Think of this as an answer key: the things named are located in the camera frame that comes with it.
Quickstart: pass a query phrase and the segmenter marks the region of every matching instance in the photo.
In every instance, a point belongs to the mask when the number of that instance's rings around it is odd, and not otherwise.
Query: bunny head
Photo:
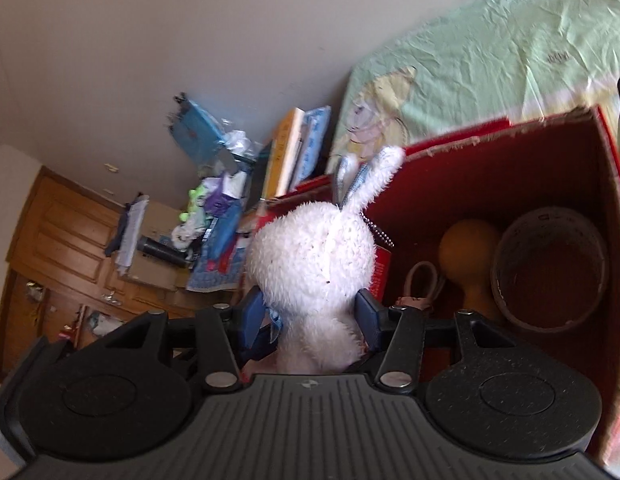
[[[334,176],[334,203],[305,203],[263,226],[247,260],[248,280],[266,303],[290,316],[338,317],[369,286],[375,241],[360,213],[390,182],[403,162],[399,147],[386,147],[357,168],[341,160]]]

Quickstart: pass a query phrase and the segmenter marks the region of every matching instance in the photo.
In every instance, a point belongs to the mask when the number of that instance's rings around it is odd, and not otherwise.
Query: black plastic mount
[[[36,455],[18,418],[20,396],[44,370],[68,355],[71,347],[66,340],[50,345],[45,337],[36,339],[0,386],[0,449],[16,465],[25,465]]]
[[[590,381],[476,313],[426,320],[362,290],[371,352],[352,374],[211,380],[272,352],[264,313],[255,288],[194,319],[144,314],[29,375],[51,348],[35,346],[22,393],[0,399],[30,462],[17,478],[609,478],[581,452],[600,416]],[[429,347],[452,364],[424,385]]]

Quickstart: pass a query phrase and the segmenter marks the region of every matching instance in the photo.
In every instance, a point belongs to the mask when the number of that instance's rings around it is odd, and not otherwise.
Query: blue book
[[[303,122],[301,123],[301,149],[296,159],[296,166],[288,191],[294,191],[296,186],[308,178],[312,171],[314,171],[314,167],[319,160],[323,136],[330,122],[330,111],[331,108],[329,106],[324,106],[310,110],[303,116]]]

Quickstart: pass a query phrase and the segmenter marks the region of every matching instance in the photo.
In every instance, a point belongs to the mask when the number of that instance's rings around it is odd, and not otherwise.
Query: bunny ear
[[[337,163],[332,175],[332,203],[339,206],[339,209],[343,206],[346,191],[350,188],[358,167],[359,161],[354,153],[342,156]]]
[[[343,210],[360,212],[385,189],[401,167],[405,152],[398,146],[386,146],[359,168],[343,200]]]

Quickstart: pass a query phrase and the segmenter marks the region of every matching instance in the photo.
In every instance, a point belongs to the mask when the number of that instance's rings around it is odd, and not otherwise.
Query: wooden cabinet
[[[93,308],[107,305],[135,315],[161,308],[173,317],[187,316],[187,311],[166,303],[165,290],[122,280],[114,258],[105,257],[119,215],[116,206],[85,196],[58,178],[44,176],[32,190],[10,266]]]
[[[0,381],[33,341],[56,340],[79,313],[95,310],[128,321],[160,308],[170,317],[193,312],[166,302],[167,291],[126,282],[104,250],[116,232],[120,208],[47,170],[39,176],[14,234],[0,307]],[[45,287],[37,300],[30,280]],[[94,336],[83,325],[74,342],[81,348]]]

